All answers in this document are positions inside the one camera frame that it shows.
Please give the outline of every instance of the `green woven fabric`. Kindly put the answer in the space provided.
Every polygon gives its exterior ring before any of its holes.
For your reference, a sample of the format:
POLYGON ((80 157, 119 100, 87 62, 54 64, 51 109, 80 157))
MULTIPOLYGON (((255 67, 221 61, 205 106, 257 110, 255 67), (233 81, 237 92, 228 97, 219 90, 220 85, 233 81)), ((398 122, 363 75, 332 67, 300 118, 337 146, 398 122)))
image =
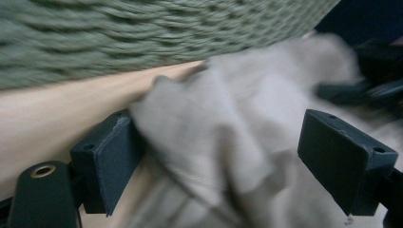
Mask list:
POLYGON ((301 36, 338 0, 1 0, 0 89, 200 60, 301 36))

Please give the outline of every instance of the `crumpled fabric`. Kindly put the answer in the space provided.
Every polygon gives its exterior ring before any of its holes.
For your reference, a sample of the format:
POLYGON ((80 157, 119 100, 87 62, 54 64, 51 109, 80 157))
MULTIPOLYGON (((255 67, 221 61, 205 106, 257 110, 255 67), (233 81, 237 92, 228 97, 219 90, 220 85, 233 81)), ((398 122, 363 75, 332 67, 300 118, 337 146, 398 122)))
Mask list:
MULTIPOLYGON (((130 108, 156 183, 129 227, 382 227, 385 208, 346 217, 297 157, 307 108, 379 132, 312 93, 322 81, 358 80, 355 56, 337 37, 287 40, 206 66, 182 81, 157 78, 130 108)), ((403 148, 401 129, 388 127, 392 136, 378 139, 403 148)))

